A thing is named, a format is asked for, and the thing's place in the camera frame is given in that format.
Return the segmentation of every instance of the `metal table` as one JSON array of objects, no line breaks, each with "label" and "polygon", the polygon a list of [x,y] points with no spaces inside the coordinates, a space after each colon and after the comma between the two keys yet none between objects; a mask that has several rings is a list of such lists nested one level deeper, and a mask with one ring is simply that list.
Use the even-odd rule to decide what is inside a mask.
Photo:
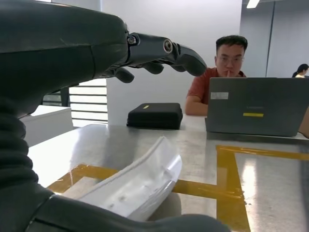
[{"label": "metal table", "polygon": [[[73,184],[70,171],[76,166],[121,170],[162,135],[180,153],[180,179],[191,182],[170,194],[151,220],[197,213],[217,217],[234,231],[309,231],[306,140],[89,125],[31,147],[29,156],[44,187],[61,183],[68,172]],[[103,176],[95,168],[88,173]],[[78,179],[63,194],[75,198],[98,181]]]}]

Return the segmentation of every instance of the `man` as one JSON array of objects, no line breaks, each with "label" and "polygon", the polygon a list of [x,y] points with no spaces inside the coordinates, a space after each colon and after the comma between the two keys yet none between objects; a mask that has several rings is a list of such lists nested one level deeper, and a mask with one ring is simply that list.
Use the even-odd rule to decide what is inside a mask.
[{"label": "man", "polygon": [[211,77],[246,77],[240,68],[248,46],[245,37],[231,35],[216,41],[216,68],[208,68],[202,76],[195,77],[185,104],[187,115],[207,116]]}]

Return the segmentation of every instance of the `gray laptop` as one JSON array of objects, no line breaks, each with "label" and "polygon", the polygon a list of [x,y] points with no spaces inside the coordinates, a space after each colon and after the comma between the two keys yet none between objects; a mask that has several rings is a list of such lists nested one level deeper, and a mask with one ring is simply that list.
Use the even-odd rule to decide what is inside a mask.
[{"label": "gray laptop", "polygon": [[309,79],[211,78],[207,131],[295,136],[309,105]]}]

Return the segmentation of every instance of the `white plastic bag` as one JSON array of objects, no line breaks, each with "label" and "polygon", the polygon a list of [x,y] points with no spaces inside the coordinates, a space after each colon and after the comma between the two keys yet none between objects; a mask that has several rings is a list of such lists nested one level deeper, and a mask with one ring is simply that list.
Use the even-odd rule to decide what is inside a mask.
[{"label": "white plastic bag", "polygon": [[172,191],[182,165],[180,155],[167,138],[161,137],[142,157],[93,186],[78,200],[145,221]]}]

